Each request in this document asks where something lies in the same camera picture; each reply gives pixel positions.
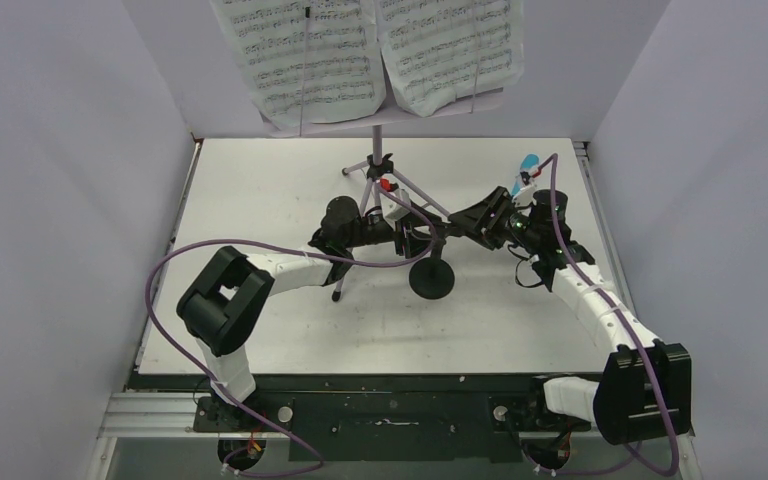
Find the black microphone desk stand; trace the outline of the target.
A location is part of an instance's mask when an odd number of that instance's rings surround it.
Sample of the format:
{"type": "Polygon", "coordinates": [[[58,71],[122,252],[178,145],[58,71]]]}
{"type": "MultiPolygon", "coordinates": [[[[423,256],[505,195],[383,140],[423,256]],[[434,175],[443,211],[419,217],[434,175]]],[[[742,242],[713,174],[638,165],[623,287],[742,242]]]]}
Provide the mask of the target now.
{"type": "MultiPolygon", "coordinates": [[[[432,236],[431,230],[428,230],[427,233],[420,229],[416,230],[432,236]]],[[[442,237],[447,242],[447,239],[452,237],[450,227],[445,230],[434,231],[436,232],[434,239],[442,237]]],[[[419,297],[427,300],[439,300],[453,290],[455,273],[452,267],[442,259],[442,255],[440,258],[418,257],[411,266],[408,280],[411,290],[419,297]]]]}

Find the lilac perforated music stand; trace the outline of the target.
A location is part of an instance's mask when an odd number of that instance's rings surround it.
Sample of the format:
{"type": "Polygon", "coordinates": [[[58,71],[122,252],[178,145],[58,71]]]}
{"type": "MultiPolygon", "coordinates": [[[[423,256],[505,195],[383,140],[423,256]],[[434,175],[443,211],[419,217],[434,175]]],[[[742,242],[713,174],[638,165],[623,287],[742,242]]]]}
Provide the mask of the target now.
{"type": "MultiPolygon", "coordinates": [[[[378,38],[377,14],[376,14],[376,25],[377,25],[377,38],[378,38]]],[[[382,106],[379,108],[379,110],[375,114],[373,114],[373,115],[371,115],[369,117],[366,117],[366,118],[352,120],[352,121],[369,120],[369,121],[372,122],[372,146],[373,146],[373,151],[372,151],[372,154],[368,157],[368,159],[363,163],[363,168],[366,170],[366,172],[368,174],[367,181],[366,181],[366,189],[365,189],[365,192],[364,192],[363,200],[364,200],[365,203],[374,204],[374,205],[378,204],[379,201],[380,201],[379,195],[378,195],[378,193],[376,191],[376,182],[378,181],[378,179],[381,176],[388,175],[392,171],[390,157],[383,150],[383,125],[382,125],[383,120],[382,120],[382,117],[381,117],[381,114],[380,114],[381,108],[383,107],[383,105],[387,101],[393,101],[395,103],[395,105],[400,110],[404,111],[405,113],[407,113],[409,115],[412,115],[412,116],[415,116],[415,117],[419,117],[419,116],[413,115],[413,114],[411,114],[411,113],[401,109],[396,104],[395,97],[394,97],[393,91],[391,89],[390,80],[389,80],[389,77],[388,77],[388,74],[387,74],[387,70],[385,68],[384,61],[383,61],[383,58],[382,58],[382,54],[381,54],[381,59],[382,59],[382,64],[383,64],[383,68],[384,68],[385,83],[386,83],[386,98],[384,100],[384,103],[382,104],[382,106]]],[[[450,107],[454,108],[457,112],[460,112],[460,113],[463,113],[463,112],[471,113],[471,112],[473,112],[475,110],[476,102],[477,102],[477,100],[479,98],[481,98],[484,95],[492,94],[492,93],[494,93],[496,91],[499,91],[499,90],[490,91],[490,92],[481,94],[481,95],[479,95],[479,96],[477,96],[477,97],[475,97],[473,99],[462,99],[462,100],[456,101],[456,102],[454,102],[454,103],[452,103],[452,104],[450,104],[450,105],[448,105],[448,106],[438,110],[435,114],[439,113],[440,111],[442,111],[442,110],[444,110],[446,108],[450,108],[450,107]]],[[[303,126],[297,128],[297,129],[280,130],[280,131],[288,133],[288,134],[292,134],[292,135],[302,135],[305,132],[305,130],[307,128],[309,128],[309,127],[322,126],[322,125],[336,126],[336,125],[339,125],[339,124],[342,124],[342,123],[345,123],[345,122],[333,123],[333,124],[307,124],[307,125],[303,125],[303,126]]]]}

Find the blue toy microphone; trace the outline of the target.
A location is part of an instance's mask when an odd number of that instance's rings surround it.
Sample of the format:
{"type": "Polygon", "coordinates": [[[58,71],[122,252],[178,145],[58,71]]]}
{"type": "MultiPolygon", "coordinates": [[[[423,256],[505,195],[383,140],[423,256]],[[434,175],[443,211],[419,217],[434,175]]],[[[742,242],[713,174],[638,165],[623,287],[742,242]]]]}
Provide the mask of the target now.
{"type": "Polygon", "coordinates": [[[534,186],[533,175],[540,173],[539,165],[540,158],[536,154],[529,153],[524,157],[515,176],[514,185],[511,188],[511,196],[513,198],[534,186]]]}

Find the sheet music page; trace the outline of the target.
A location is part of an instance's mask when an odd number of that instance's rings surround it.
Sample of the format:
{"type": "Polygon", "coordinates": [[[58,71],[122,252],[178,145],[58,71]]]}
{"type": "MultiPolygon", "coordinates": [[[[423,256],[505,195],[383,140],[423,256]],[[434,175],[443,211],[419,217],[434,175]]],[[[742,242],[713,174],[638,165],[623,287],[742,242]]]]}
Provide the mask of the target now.
{"type": "Polygon", "coordinates": [[[249,98],[279,130],[375,114],[386,83],[371,1],[214,1],[249,98]]]}
{"type": "Polygon", "coordinates": [[[522,78],[522,1],[388,0],[376,14],[395,102],[413,115],[430,117],[522,78]]]}

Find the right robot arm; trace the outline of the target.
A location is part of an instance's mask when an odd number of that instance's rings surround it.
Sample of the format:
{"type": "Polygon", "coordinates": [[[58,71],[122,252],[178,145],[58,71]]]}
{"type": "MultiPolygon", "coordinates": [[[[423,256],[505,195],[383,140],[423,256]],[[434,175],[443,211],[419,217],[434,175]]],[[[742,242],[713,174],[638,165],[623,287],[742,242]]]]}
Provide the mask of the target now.
{"type": "Polygon", "coordinates": [[[548,429],[564,416],[595,425],[612,445],[682,435],[691,428],[692,361],[679,343],[646,328],[607,285],[595,258],[572,238],[568,197],[534,192],[527,208],[498,187],[448,218],[465,237],[496,250],[521,247],[542,286],[572,312],[607,360],[597,381],[556,376],[525,402],[528,421],[548,429]]]}

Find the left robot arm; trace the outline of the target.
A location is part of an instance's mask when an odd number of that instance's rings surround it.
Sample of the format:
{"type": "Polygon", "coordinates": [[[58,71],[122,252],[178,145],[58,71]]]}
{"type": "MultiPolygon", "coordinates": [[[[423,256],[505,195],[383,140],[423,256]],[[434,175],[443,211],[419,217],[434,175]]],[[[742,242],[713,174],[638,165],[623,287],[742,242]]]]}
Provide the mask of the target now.
{"type": "Polygon", "coordinates": [[[410,259],[443,238],[442,218],[410,201],[397,205],[404,213],[389,222],[380,213],[362,215],[348,196],[336,197],[300,255],[246,255],[224,246],[182,295],[176,313],[205,356],[211,388],[222,399],[219,416],[230,428],[246,430],[258,417],[245,344],[269,297],[338,283],[355,248],[394,243],[398,255],[410,259]]]}

